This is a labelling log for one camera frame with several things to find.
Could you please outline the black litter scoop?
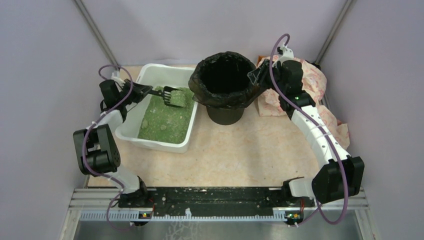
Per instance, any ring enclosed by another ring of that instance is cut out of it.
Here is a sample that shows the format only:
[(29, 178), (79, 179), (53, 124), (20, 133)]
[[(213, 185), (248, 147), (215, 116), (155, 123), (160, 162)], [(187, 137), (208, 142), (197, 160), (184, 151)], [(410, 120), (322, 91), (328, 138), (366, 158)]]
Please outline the black litter scoop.
[(181, 89), (164, 86), (160, 90), (150, 90), (148, 94), (161, 97), (163, 103), (168, 107), (184, 108), (186, 107), (186, 96)]

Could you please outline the white plastic litter box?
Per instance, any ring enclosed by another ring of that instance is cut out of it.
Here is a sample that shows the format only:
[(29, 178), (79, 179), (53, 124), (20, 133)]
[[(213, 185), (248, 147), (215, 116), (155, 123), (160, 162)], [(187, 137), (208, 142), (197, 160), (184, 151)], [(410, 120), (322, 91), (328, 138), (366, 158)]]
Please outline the white plastic litter box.
[[(182, 90), (186, 107), (168, 107), (161, 97), (149, 94), (140, 103), (130, 105), (126, 120), (115, 130), (116, 137), (139, 148), (185, 153), (198, 109), (188, 86), (193, 72), (193, 67), (153, 63), (143, 66), (134, 79), (135, 83), (152, 86), (156, 91), (165, 86)], [(146, 129), (141, 129), (143, 120), (148, 121)]]

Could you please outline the black trash bin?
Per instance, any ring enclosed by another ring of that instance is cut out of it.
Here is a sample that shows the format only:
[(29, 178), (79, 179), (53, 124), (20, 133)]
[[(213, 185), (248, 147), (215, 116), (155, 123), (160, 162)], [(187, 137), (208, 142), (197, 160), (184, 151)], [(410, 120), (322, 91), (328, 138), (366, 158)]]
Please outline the black trash bin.
[(229, 109), (229, 108), (214, 108), (206, 107), (209, 118), (216, 124), (229, 126), (238, 122), (243, 114), (244, 108)]

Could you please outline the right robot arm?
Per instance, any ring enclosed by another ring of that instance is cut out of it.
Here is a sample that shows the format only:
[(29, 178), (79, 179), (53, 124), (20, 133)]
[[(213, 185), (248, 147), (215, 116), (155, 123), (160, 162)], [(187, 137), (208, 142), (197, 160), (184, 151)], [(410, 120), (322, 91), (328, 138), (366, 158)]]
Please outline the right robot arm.
[(303, 90), (303, 75), (298, 61), (270, 63), (267, 59), (247, 74), (254, 87), (283, 94), (279, 97), (281, 108), (303, 133), (318, 162), (315, 177), (289, 179), (283, 183), (284, 192), (289, 198), (308, 197), (320, 204), (347, 203), (360, 191), (365, 164), (341, 147), (324, 124), (315, 101)]

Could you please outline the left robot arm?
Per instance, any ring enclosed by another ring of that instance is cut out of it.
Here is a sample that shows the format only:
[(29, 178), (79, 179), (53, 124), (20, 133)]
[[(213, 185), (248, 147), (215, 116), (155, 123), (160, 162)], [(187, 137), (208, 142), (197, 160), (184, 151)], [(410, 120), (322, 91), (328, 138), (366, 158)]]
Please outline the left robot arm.
[(107, 79), (99, 84), (102, 113), (90, 126), (73, 133), (77, 163), (84, 175), (102, 177), (118, 188), (113, 198), (120, 208), (152, 206), (145, 182), (121, 163), (113, 133), (127, 117), (127, 106), (140, 103), (153, 89), (129, 79)]

